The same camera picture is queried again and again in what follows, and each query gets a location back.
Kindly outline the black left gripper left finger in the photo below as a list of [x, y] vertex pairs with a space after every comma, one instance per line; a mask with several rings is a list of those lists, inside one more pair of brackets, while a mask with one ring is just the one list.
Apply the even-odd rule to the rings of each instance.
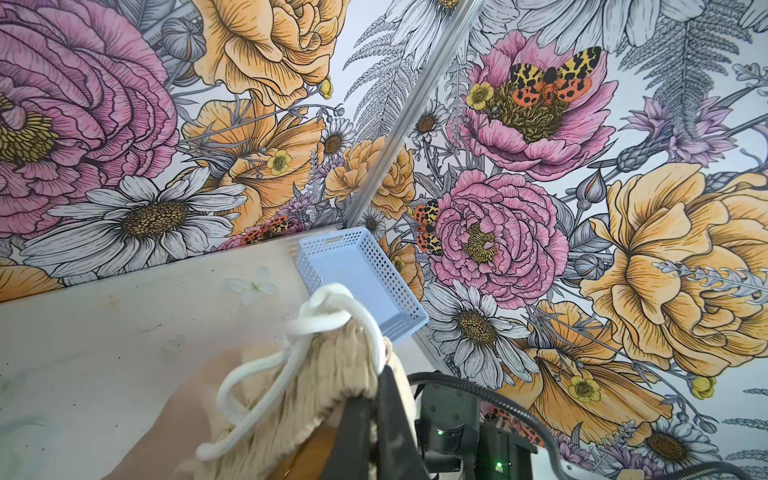
[[365, 397], [346, 401], [320, 480], [366, 480], [369, 477], [372, 413], [373, 403]]

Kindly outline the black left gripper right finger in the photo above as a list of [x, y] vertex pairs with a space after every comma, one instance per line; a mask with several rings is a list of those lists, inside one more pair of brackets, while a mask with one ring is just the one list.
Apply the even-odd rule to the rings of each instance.
[[429, 479], [415, 430], [416, 407], [408, 380], [386, 365], [375, 401], [377, 479]]

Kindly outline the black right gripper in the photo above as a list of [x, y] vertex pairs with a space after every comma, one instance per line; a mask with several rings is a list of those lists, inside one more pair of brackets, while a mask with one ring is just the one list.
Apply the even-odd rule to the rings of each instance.
[[537, 448], [521, 436], [481, 419], [480, 400], [450, 386], [417, 387], [418, 446], [427, 471], [463, 479], [531, 479]]

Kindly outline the beige drawstring garment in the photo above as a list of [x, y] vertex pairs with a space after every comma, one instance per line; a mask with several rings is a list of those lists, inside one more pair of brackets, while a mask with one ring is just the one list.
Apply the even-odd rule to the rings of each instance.
[[412, 424], [416, 405], [391, 342], [343, 285], [319, 288], [287, 325], [292, 345], [228, 350], [187, 379], [111, 479], [266, 479], [290, 460], [314, 479], [345, 403], [382, 387]]

